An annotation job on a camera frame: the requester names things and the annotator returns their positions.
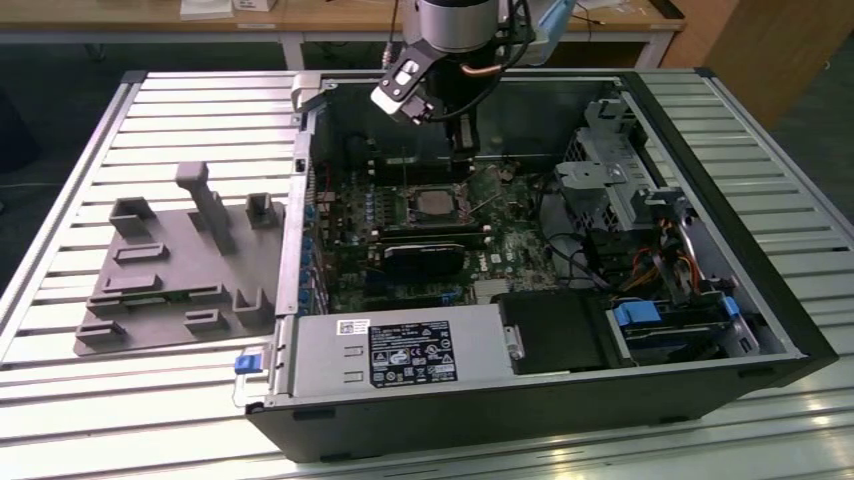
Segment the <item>aluminum extrusion table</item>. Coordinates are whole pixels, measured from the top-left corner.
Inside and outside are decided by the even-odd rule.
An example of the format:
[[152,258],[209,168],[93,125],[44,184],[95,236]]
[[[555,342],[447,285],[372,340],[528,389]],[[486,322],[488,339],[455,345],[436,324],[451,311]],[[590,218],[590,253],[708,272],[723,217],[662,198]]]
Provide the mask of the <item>aluminum extrusion table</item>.
[[[287,202],[293,72],[127,77],[0,301],[0,476],[44,478],[770,478],[854,467],[854,234],[714,78],[643,79],[841,360],[702,420],[329,465],[296,465],[243,419],[243,338],[79,358],[73,329],[119,196],[187,208],[179,160],[205,160],[225,203]],[[666,165],[662,174],[674,182]],[[249,394],[265,385],[249,381]]]

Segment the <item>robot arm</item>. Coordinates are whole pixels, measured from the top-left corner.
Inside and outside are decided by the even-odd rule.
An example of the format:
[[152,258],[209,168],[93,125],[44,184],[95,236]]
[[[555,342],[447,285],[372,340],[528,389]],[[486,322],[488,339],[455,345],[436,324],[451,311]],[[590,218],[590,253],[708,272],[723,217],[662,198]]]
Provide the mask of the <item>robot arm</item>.
[[444,123],[451,152],[480,149],[476,107],[515,65],[542,64],[575,0],[404,0],[400,57],[371,93],[396,120]]

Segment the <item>cable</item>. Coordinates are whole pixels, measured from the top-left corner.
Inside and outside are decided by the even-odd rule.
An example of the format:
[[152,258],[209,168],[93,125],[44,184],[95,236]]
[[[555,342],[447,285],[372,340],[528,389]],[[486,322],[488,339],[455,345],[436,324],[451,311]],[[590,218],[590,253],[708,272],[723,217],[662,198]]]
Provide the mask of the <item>cable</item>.
[[578,18],[579,20],[584,20],[586,22],[592,23],[594,25],[604,25],[604,22],[602,20],[584,18],[584,17],[580,17],[578,15],[572,15],[572,18]]
[[599,275],[596,275],[596,273],[590,268],[587,268],[587,265],[582,264],[578,260],[572,258],[579,252],[582,252],[582,250],[578,250],[576,252],[574,252],[572,255],[567,255],[558,249],[558,247],[555,247],[555,245],[551,242],[548,242],[548,247],[550,247],[551,253],[558,255],[558,257],[560,257],[563,260],[566,260],[570,263],[570,269],[572,268],[572,266],[575,266],[583,273],[587,274],[587,276],[590,277],[590,280],[596,284],[599,288],[612,289],[611,284],[606,282],[604,279]]
[[575,263],[578,262],[578,260],[575,260],[575,255],[578,255],[579,253],[584,253],[584,249],[579,248],[578,250],[575,250],[572,252],[572,255],[570,255],[570,259],[572,259],[572,261],[570,262],[570,277],[574,277],[575,275],[572,275],[572,267],[575,266]]
[[540,179],[543,181],[543,184],[539,187],[538,190],[538,196],[536,196],[536,205],[534,206],[534,211],[531,212],[531,218],[535,218],[539,221],[539,212],[543,209],[543,200],[546,199],[546,188],[548,187],[548,175],[551,175],[552,172],[546,172],[543,173]]
[[[587,277],[555,277],[555,280],[558,281],[563,281],[566,282],[566,288],[568,288],[570,290],[602,290],[602,287],[599,287],[599,285],[596,285],[596,282],[594,282],[592,278],[587,278]],[[572,282],[574,281],[587,281],[587,282],[594,282],[591,287],[572,287]]]
[[651,282],[658,277],[658,269],[652,269],[646,272],[640,277],[638,277],[628,285],[620,288],[623,293],[628,292],[632,288],[639,287],[640,285]]
[[435,117],[428,117],[427,122],[431,122],[431,123],[447,122],[448,120],[454,120],[455,118],[468,113],[468,111],[472,108],[475,108],[480,104],[483,99],[488,97],[490,94],[495,91],[495,88],[498,87],[498,84],[502,78],[500,74],[504,73],[507,69],[512,68],[516,62],[522,59],[522,56],[528,51],[528,45],[532,42],[531,30],[530,30],[531,29],[531,7],[528,6],[528,0],[518,0],[516,5],[514,6],[512,12],[510,12],[510,15],[515,15],[515,11],[519,8],[519,5],[522,5],[522,13],[524,16],[524,37],[526,37],[524,41],[522,42],[522,46],[519,47],[519,50],[516,50],[515,54],[507,60],[507,62],[502,64],[500,71],[495,73],[495,76],[492,77],[492,81],[490,82],[487,87],[480,91],[478,96],[468,102],[468,104],[451,113],[446,113]]
[[688,273],[691,274],[691,287],[694,291],[699,293],[699,266],[694,259],[686,255],[679,256],[679,260],[682,260],[688,266]]
[[0,189],[7,188],[31,188],[31,187],[61,187],[63,183],[13,183],[9,185],[0,185]]
[[386,49],[383,50],[383,70],[388,69],[392,60],[392,50],[395,43],[395,24],[398,23],[398,7],[400,6],[400,0],[395,0],[395,7],[391,12],[391,25],[388,26],[388,41],[386,42]]
[[634,258],[631,259],[631,276],[632,277],[638,273],[638,267],[640,266],[640,255],[643,255],[644,253],[651,253],[651,251],[652,250],[648,248],[642,248],[640,250],[638,250],[638,253],[635,253]]
[[582,7],[582,9],[584,10],[584,16],[587,17],[584,18],[584,20],[587,21],[587,43],[590,43],[592,42],[592,23],[594,23],[594,21],[590,20],[590,10],[587,10],[587,7],[583,6],[580,3],[576,3],[575,5]]
[[516,28],[516,9],[512,0],[507,0],[507,31],[512,35]]
[[388,43],[395,41],[395,23],[398,23],[398,7],[400,6],[400,0],[395,0],[395,9],[391,12],[391,26],[388,27]]
[[547,242],[551,242],[555,238],[558,237],[570,237],[572,240],[575,240],[576,242],[580,242],[584,240],[584,236],[580,233],[575,233],[575,232],[560,232],[560,233],[555,233],[552,235],[548,235],[548,238],[546,239]]

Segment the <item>warning label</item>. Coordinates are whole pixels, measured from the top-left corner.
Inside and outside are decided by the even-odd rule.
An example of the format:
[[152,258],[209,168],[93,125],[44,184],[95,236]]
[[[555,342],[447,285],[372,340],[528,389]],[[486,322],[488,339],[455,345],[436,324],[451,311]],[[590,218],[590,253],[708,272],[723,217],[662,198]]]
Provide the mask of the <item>warning label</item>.
[[368,339],[376,388],[456,381],[447,321],[370,327]]

